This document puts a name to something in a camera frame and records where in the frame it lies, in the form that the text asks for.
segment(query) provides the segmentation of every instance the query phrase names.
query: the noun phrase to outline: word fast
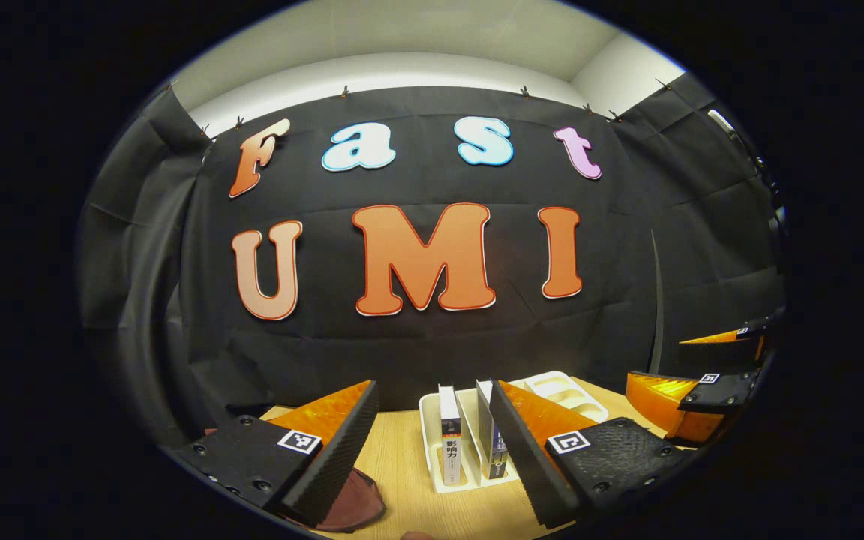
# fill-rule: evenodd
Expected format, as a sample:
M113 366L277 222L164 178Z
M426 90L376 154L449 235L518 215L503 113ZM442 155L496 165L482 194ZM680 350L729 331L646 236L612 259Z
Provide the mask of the word fast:
M287 119L280 120L242 143L242 157L230 198L258 184L260 167L266 167L272 158L275 137L284 136L290 127ZM459 156L470 165L498 167L513 157L513 146L508 140L512 133L501 120L467 116L455 123L454 131L456 137L465 141L458 147ZM395 159L395 150L389 144L391 135L387 126L375 122L345 127L332 136L334 146L322 156L322 167L332 172L384 167ZM593 180L600 177L601 169L586 157L586 150L591 149L589 141L579 137L572 127L556 130L553 137L565 143L566 154L579 174ZM443 310L481 310L495 304L483 242L489 217L489 208L483 205L472 202L449 205L439 216L429 242L424 243L398 206L375 205L354 213L352 224L362 230L366 249L366 290L355 305L356 311L380 316L402 310L404 301L392 291L393 273L412 305L423 311L431 303L445 270L445 291L438 298ZM548 279L542 284L542 295L556 299L578 294L582 290L575 259L579 214L570 208L549 206L538 211L537 218L545 226L548 239ZM268 240L275 246L278 274L278 291L274 296L266 295L258 286L255 255L262 243L262 233L246 230L232 239L239 296L244 307L256 317L278 321L295 310L299 300L296 239L301 234L302 223L298 221L279 223L268 230Z

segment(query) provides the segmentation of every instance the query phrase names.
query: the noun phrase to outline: wooden table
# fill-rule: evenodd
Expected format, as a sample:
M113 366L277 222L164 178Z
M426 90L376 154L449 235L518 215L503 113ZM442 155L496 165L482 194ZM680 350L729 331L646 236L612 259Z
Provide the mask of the wooden table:
M646 420L622 394L576 377L572 379L609 410L609 418L625 416L652 433L665 436L664 430ZM275 406L262 419L269 420L289 410ZM351 534L320 531L316 534L349 540L398 540L402 534L417 530L436 540L532 540L572 525L567 523L552 530L539 525L519 479L456 493L436 493L425 468L417 409L378 413L355 468L378 483L387 506L385 515Z

